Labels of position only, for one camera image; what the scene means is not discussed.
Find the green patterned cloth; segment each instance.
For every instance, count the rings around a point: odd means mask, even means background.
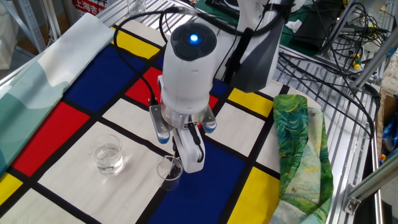
[[[280,156],[279,204],[270,223],[325,223],[333,195],[323,112],[300,95],[274,99]]]

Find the red sign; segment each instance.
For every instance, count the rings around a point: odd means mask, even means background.
[[[101,6],[101,4],[102,4],[101,1],[100,1],[100,3],[95,3],[95,2],[91,2],[89,0],[72,0],[72,4],[78,10],[80,10],[82,12],[88,12],[94,16],[105,9],[104,6]]]

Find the drinking glass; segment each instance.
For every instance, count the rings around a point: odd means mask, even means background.
[[[115,174],[123,167],[122,143],[112,134],[100,135],[91,142],[88,154],[103,174]]]
[[[174,156],[163,157],[156,166],[157,174],[164,180],[160,188],[166,191],[175,190],[180,184],[183,170],[184,168],[179,158]]]

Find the water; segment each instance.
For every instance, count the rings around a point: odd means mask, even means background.
[[[97,168],[103,174],[114,174],[123,166],[123,156],[117,148],[99,147],[94,157]]]

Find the yellow square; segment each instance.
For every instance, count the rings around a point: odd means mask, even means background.
[[[118,33],[118,47],[128,50],[130,53],[146,59],[150,59],[159,51],[157,47],[130,36],[123,31],[119,31]]]
[[[0,205],[3,204],[20,186],[22,182],[13,175],[5,173],[0,178]]]
[[[279,203],[280,181],[253,167],[228,224],[269,223]]]
[[[274,106],[274,102],[271,100],[265,99],[255,93],[245,93],[238,89],[234,89],[228,99],[251,111],[261,114],[266,118],[268,118],[269,113]]]

